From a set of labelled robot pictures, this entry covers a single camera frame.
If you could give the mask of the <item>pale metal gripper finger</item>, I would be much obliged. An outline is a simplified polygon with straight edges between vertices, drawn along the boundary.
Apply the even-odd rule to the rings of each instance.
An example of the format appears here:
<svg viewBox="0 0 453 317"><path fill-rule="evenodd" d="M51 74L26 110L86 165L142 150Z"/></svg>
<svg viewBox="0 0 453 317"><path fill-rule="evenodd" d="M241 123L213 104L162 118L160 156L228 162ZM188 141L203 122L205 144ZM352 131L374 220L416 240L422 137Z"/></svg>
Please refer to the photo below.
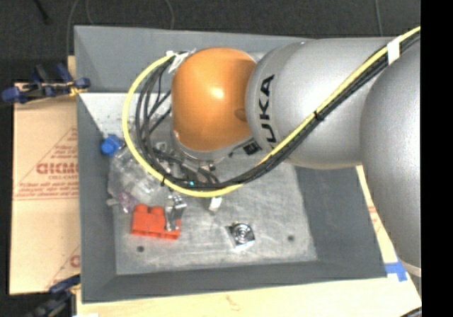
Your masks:
<svg viewBox="0 0 453 317"><path fill-rule="evenodd" d="M165 229L167 231L176 231L179 226L177 221L183 216L187 204L180 195L172 194L166 199L164 206Z"/></svg>
<svg viewBox="0 0 453 317"><path fill-rule="evenodd" d="M217 196L217 197L212 197L209 200L207 210L210 214L216 214L221 205L222 205L223 197L222 196Z"/></svg>

